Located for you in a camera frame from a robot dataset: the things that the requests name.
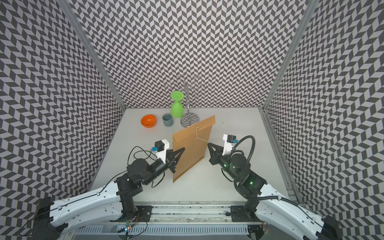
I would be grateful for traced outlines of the brown kraft file bag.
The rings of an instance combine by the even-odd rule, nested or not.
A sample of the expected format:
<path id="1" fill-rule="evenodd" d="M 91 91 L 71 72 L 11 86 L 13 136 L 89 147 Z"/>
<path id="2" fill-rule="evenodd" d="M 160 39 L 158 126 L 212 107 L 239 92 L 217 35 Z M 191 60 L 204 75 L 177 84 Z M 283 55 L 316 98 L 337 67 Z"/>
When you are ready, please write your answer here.
<path id="1" fill-rule="evenodd" d="M 173 134 L 173 149 L 185 148 L 176 166 L 173 182 L 176 182 L 184 173 L 204 158 L 212 127 L 215 123 L 216 116 L 213 115 Z"/>

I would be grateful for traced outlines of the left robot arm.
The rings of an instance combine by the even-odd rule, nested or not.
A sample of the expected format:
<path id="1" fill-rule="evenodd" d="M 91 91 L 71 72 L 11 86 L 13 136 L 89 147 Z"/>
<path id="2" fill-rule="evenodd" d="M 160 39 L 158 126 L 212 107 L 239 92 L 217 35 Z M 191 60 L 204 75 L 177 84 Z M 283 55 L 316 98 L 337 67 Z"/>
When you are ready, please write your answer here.
<path id="1" fill-rule="evenodd" d="M 175 173 L 184 151 L 164 149 L 152 164 L 136 159 L 122 176 L 89 193 L 65 200 L 42 199 L 35 213 L 32 239 L 57 240 L 64 233 L 102 221 L 144 221 L 145 215 L 135 206 L 133 197 L 166 170 Z"/>

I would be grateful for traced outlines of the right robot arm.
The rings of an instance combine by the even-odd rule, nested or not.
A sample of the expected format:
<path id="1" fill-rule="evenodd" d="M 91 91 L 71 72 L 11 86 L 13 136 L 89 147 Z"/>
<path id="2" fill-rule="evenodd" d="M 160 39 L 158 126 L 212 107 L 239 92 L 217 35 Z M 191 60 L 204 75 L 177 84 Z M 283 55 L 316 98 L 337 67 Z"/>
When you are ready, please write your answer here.
<path id="1" fill-rule="evenodd" d="M 246 199 L 246 218 L 272 224 L 296 240 L 340 240 L 342 231 L 336 219 L 322 217 L 286 198 L 265 179 L 253 172 L 243 153 L 224 154 L 224 148 L 209 143 L 210 163 L 220 165 L 232 178 L 235 190 Z"/>

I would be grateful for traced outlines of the grey-blue cup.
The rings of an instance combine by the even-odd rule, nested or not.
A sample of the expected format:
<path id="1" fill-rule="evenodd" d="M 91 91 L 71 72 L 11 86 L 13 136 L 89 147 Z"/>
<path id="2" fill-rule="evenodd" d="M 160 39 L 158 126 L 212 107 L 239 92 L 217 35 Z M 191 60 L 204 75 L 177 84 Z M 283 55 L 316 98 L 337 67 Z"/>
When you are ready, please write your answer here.
<path id="1" fill-rule="evenodd" d="M 174 124 L 173 116 L 171 114 L 164 114 L 162 120 L 166 127 L 171 127 Z"/>

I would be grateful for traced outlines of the chrome glass holder stand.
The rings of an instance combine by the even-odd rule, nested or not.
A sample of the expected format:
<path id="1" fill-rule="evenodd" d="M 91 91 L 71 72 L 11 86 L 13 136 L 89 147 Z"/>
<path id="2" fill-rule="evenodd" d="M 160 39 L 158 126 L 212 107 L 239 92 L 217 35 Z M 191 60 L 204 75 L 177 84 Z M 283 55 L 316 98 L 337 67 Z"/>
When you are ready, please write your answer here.
<path id="1" fill-rule="evenodd" d="M 180 123 L 183 128 L 188 128 L 200 121 L 200 118 L 197 114 L 191 112 L 191 93 L 194 90 L 202 90 L 206 87 L 206 84 L 200 83 L 196 87 L 193 87 L 191 82 L 187 81 L 187 78 L 183 75 L 179 75 L 177 77 L 177 82 L 175 84 L 168 83 L 170 87 L 174 86 L 179 88 L 180 92 L 182 92 L 185 97 L 181 101 L 184 107 L 184 114 L 180 119 Z"/>

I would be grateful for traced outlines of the orange plastic bowl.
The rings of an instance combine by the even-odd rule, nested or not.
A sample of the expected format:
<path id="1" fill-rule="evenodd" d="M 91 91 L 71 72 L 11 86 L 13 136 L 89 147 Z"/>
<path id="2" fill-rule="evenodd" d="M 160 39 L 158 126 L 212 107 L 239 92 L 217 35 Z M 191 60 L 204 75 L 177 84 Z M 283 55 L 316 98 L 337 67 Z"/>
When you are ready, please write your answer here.
<path id="1" fill-rule="evenodd" d="M 155 115 L 145 115 L 141 119 L 141 125 L 145 128 L 152 128 L 156 125 L 157 118 Z"/>

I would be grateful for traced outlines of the green plastic wine glass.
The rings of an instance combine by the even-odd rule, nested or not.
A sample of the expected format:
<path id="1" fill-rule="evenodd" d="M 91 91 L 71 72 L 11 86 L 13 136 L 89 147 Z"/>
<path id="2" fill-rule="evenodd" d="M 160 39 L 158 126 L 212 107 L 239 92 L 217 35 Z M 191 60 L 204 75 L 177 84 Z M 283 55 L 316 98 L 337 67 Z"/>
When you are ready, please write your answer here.
<path id="1" fill-rule="evenodd" d="M 174 91 L 171 93 L 171 99 L 174 101 L 171 106 L 171 115 L 173 118 L 181 118 L 184 114 L 184 107 L 181 101 L 185 95 L 180 91 Z"/>

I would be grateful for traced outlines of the aluminium front rail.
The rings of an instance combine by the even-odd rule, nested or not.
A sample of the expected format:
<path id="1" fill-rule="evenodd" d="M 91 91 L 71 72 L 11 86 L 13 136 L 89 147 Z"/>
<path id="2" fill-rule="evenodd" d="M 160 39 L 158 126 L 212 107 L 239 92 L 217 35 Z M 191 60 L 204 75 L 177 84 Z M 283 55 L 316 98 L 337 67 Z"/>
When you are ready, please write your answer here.
<path id="1" fill-rule="evenodd" d="M 76 202 L 74 204 L 63 203 L 52 208 L 50 221 L 54 227 L 66 225 L 66 230 L 81 228 L 89 224 L 99 222 L 110 222 L 117 220 L 123 215 L 122 203 L 112 202 L 103 205 L 92 205 L 87 201 L 84 205 Z M 170 222 L 218 222 L 228 220 L 232 222 L 230 206 L 211 205 L 157 205 L 153 206 L 152 216 L 149 222 L 160 223 Z M 284 216 L 270 207 L 258 206 L 256 216 L 261 222 L 274 224 L 283 227 L 304 227 L 313 226 L 315 223 L 310 220 L 308 212 L 300 212 L 298 218 Z"/>

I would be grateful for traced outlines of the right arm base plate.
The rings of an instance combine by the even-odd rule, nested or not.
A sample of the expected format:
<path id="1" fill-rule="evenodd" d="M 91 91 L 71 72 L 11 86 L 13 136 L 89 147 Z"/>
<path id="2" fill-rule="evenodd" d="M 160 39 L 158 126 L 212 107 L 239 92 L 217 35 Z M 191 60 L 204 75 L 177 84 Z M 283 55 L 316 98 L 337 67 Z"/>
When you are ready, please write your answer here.
<path id="1" fill-rule="evenodd" d="M 230 206 L 230 211 L 231 219 L 234 223 L 261 222 L 261 220 L 257 218 L 256 213 L 254 211 L 248 210 L 244 206 Z"/>

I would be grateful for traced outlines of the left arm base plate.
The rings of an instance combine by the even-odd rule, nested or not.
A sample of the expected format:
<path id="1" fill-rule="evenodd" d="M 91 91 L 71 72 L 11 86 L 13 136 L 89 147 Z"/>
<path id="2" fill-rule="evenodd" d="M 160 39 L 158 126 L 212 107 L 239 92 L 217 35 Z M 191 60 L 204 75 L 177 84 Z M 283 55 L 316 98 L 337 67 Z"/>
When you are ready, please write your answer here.
<path id="1" fill-rule="evenodd" d="M 136 206 L 133 211 L 123 213 L 117 220 L 111 222 L 127 222 L 138 219 L 138 222 L 149 222 L 152 216 L 153 206 Z"/>

